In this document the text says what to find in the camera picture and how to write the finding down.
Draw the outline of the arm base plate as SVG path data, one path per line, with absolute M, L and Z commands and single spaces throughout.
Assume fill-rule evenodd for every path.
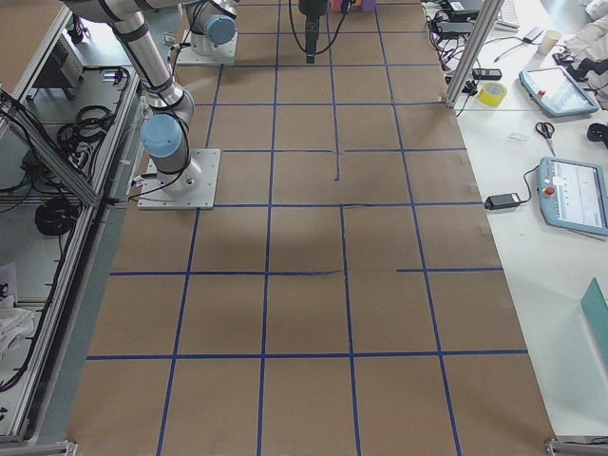
M 236 59 L 238 33 L 226 44 L 215 46 L 202 35 L 189 34 L 182 36 L 183 47 L 177 57 L 178 66 L 233 66 Z
M 221 151 L 195 148 L 190 154 L 190 164 L 176 181 L 173 181 L 174 177 L 159 174 L 153 161 L 148 160 L 146 172 L 156 174 L 156 177 L 143 182 L 143 196 L 138 197 L 141 210 L 214 208 Z

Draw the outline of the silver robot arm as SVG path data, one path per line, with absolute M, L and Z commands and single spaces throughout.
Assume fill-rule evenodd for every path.
M 191 47 L 202 50 L 205 45 L 217 48 L 228 44 L 237 34 L 237 1 L 191 1 L 183 3 L 189 23 L 188 31 L 197 38 L 191 40 Z M 301 43 L 295 31 L 293 2 L 288 2 L 291 32 L 299 49 L 305 54 L 309 64 L 317 55 L 329 50 L 349 15 L 355 1 L 338 1 L 337 9 L 341 18 L 336 26 L 332 39 L 322 49 L 317 48 L 320 33 L 321 17 L 333 7 L 334 1 L 299 1 L 298 11 L 305 16 L 304 43 Z
M 156 166 L 160 189 L 178 192 L 195 183 L 190 152 L 189 124 L 194 115 L 191 93 L 176 82 L 149 31 L 144 13 L 175 6 L 175 1 L 66 1 L 77 16 L 105 23 L 120 42 L 139 75 L 152 116 L 140 137 Z M 207 45 L 229 43 L 237 33 L 234 1 L 189 1 L 183 4 L 192 34 L 191 46 L 202 52 Z

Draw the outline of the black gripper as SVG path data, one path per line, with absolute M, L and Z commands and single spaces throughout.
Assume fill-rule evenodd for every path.
M 355 4 L 356 4 L 356 0 L 341 0 L 340 4 L 339 4 L 340 11 L 349 12 Z
M 317 53 L 320 18 L 329 11 L 328 0 L 299 0 L 298 10 L 305 16 L 306 63 L 313 64 Z

